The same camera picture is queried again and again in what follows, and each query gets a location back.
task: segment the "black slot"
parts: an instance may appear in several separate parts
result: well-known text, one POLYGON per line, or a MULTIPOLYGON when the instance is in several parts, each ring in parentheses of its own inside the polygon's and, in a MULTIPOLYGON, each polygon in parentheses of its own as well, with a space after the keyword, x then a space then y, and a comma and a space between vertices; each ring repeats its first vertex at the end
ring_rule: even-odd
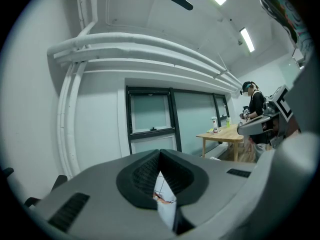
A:
POLYGON ((67 232, 89 200, 88 195, 75 193, 48 221, 57 229, 67 232))
POLYGON ((245 171, 245 170, 237 170, 237 169, 230 169, 226 172, 227 174, 232 174, 244 178, 249 178, 251 172, 250 171, 245 171))

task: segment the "black window frame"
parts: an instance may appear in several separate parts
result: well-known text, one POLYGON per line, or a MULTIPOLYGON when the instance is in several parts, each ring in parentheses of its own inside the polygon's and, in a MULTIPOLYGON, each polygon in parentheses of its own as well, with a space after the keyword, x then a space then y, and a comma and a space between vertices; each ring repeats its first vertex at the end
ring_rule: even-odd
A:
POLYGON ((222 95, 222 94, 213 93, 212 95, 213 95, 214 106, 215 106, 215 110, 216 110, 216 117, 218 118, 218 127, 221 127, 221 120, 225 120, 225 119, 230 117, 227 99, 226 99, 226 96, 222 95), (225 110, 226 110, 227 116, 220 116, 218 103, 217 103, 217 98, 222 98, 223 99, 223 103, 225 104, 225 110))
POLYGON ((223 102, 226 105, 227 116, 230 117, 227 99, 225 95, 215 94, 212 92, 187 90, 187 89, 175 89, 175 88, 158 88, 158 87, 125 87, 125 105, 126 105, 126 126, 130 155, 132 155, 132 140, 151 138, 156 136, 175 134, 176 150, 182 152, 181 146, 181 136, 179 128, 178 112, 175 100, 175 93, 189 93, 189 94, 201 94, 201 95, 212 95, 215 107, 215 113, 217 116, 218 126, 221 127, 221 119, 224 120, 225 117, 220 117, 219 108, 216 98, 223 98, 223 102), (168 98, 168 108, 170 114, 171 128, 167 129, 155 129, 145 132, 133 133, 132 128, 132 113, 131 113, 131 97, 132 95, 167 95, 168 98))

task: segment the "white pipe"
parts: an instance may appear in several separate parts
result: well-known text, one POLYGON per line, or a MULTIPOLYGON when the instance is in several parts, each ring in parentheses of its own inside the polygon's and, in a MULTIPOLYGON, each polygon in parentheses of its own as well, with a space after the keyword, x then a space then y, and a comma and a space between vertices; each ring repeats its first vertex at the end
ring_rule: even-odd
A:
POLYGON ((84 18, 82 16, 82 11, 81 11, 81 2, 80 0, 76 0, 77 1, 77 7, 78 7, 78 14, 79 14, 79 20, 80 20, 80 27, 83 30, 85 28, 85 24, 84 24, 84 18))
POLYGON ((80 0, 80 9, 82 11, 84 26, 89 24, 88 12, 87 12, 87 0, 80 0))
POLYGON ((91 21, 88 26, 86 26, 78 35, 78 37, 82 37, 85 36, 89 33, 89 31, 94 27, 94 25, 96 25, 96 22, 91 21))
POLYGON ((180 44, 153 37, 143 34, 131 34, 131 33, 98 33, 98 34, 90 34, 86 36, 79 36, 75 38, 68 39, 63 41, 59 44, 51 46, 47 50, 48 55, 57 54, 64 50, 75 48, 81 48, 85 45, 93 45, 93 44, 103 44, 103 43, 135 43, 139 45, 148 45, 154 46, 159 48, 168 49, 174 52, 178 52, 184 55, 187 55, 191 58, 199 60, 211 67, 215 68, 219 72, 224 72, 225 69, 217 64, 216 62, 212 61, 211 59, 207 58, 206 56, 189 49, 185 46, 180 44))
POLYGON ((136 74, 143 73, 143 74, 148 74, 148 75, 164 76, 167 79, 180 78, 180 79, 188 80, 188 81, 191 81, 191 82, 196 81, 196 82, 199 82, 201 84, 209 85, 210 88, 220 89, 221 91, 224 91, 224 92, 228 92, 228 93, 235 92, 235 90, 223 88, 221 86, 218 86, 216 84, 213 84, 213 83, 210 83, 210 82, 206 82, 206 81, 203 81, 203 80, 194 79, 194 78, 191 78, 191 77, 188 77, 188 76, 181 76, 181 75, 162 73, 162 72, 150 72, 150 71, 128 70, 128 69, 108 69, 108 70, 106 70, 106 69, 97 69, 97 70, 93 70, 93 71, 86 71, 84 73, 85 74, 92 74, 92 73, 94 74, 94 73, 102 73, 102 72, 105 72, 105 73, 108 73, 108 72, 114 72, 114 73, 136 73, 136 74))
POLYGON ((233 79, 234 81, 236 81, 239 85, 240 85, 240 87, 242 88, 242 84, 243 83, 241 83, 233 74, 231 74, 229 71, 226 73, 226 75, 228 76, 228 77, 230 77, 231 79, 233 79))
POLYGON ((98 0, 90 0, 91 1, 91 11, 92 11, 92 21, 98 21, 98 0))
POLYGON ((162 61, 147 60, 147 59, 136 59, 136 58, 107 58, 107 59, 93 59, 89 60, 85 68, 86 72, 93 71, 97 68, 105 69, 126 69, 135 71, 137 69, 146 72, 161 72, 168 73, 178 76, 190 77, 205 82, 211 82, 213 84, 218 84, 222 88, 232 89, 235 87, 230 86, 230 84, 216 79, 208 74, 201 73, 194 69, 190 69, 184 66, 174 65, 172 63, 166 63, 162 61))
POLYGON ((61 135, 61 144, 62 144, 62 152, 63 152, 63 157, 66 161, 67 164, 67 169, 69 172, 70 177, 73 177, 73 173, 71 170, 71 165, 69 163, 69 159, 68 159, 68 152, 67 152, 67 146, 66 146, 66 134, 65 134, 65 130, 67 129, 65 127, 65 117, 66 117, 66 108, 67 106, 67 97, 68 97, 68 92, 69 92, 69 88, 70 88, 70 83, 72 80, 72 74, 73 72, 76 70, 76 68, 78 67, 78 65, 74 64, 74 67, 72 69, 72 71, 70 72, 70 74, 68 75, 67 79, 66 79, 66 86, 64 89, 64 94, 62 96, 62 108, 61 108, 61 115, 60 115, 60 135, 61 135))
POLYGON ((57 109, 57 129, 56 129, 58 152, 59 152, 59 156, 62 164, 63 173, 66 176, 68 176, 69 179, 72 177, 72 173, 71 173, 71 169, 70 169, 67 157, 65 156, 65 153, 64 153, 65 145, 64 145, 64 141, 62 140, 62 138, 64 139, 64 135, 61 134, 62 133, 61 132, 61 115, 62 113, 64 113, 63 104, 65 102, 65 95, 68 92, 69 85, 70 85, 69 79, 72 77, 74 68, 75 68, 75 65, 72 63, 69 66, 68 71, 66 72, 66 75, 62 84, 62 88, 59 96, 59 102, 58 102, 58 109, 57 109))
MULTIPOLYGON (((154 51, 144 47, 128 46, 126 44, 112 45, 110 47, 99 47, 91 49, 82 49, 73 53, 62 55, 56 58, 56 62, 61 64, 65 62, 82 62, 94 59, 113 59, 113 58, 133 58, 143 60, 153 60, 174 65, 179 65, 185 68, 192 68, 193 70, 216 77, 218 73, 211 69, 208 65, 193 61, 187 56, 174 54, 170 52, 154 51)), ((221 79, 237 89, 237 85, 228 77, 224 75, 221 79)))
POLYGON ((85 67, 87 62, 81 62, 76 75, 74 77, 68 108, 67 108, 67 122, 66 122, 66 143, 67 143, 67 152, 68 152, 68 159, 71 166, 71 171, 73 176, 80 173, 80 168, 77 159, 77 152, 76 152, 76 141, 75 141, 75 114, 76 114, 76 105, 77 105, 77 97, 79 86, 81 82, 82 75, 84 73, 85 67))

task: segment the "ceiling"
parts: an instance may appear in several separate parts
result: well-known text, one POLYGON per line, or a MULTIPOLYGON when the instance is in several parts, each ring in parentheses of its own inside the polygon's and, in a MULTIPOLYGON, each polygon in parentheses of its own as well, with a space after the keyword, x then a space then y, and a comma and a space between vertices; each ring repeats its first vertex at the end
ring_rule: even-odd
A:
POLYGON ((222 66, 225 63, 235 76, 289 52, 286 37, 277 34, 278 23, 259 0, 226 0, 221 6, 214 0, 188 1, 192 11, 170 0, 98 0, 98 23, 91 33, 128 32, 167 39, 222 66), (245 42, 238 45, 242 28, 252 39, 252 53, 245 42))

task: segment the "table leg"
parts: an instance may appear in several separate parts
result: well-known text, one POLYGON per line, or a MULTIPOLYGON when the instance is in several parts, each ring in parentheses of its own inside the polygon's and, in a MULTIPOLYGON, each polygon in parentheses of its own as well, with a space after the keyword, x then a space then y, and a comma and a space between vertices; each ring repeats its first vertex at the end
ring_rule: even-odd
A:
POLYGON ((234 142, 233 146, 234 146, 234 161, 238 162, 238 142, 234 142))
POLYGON ((206 139, 202 139, 202 158, 205 158, 206 155, 206 139))

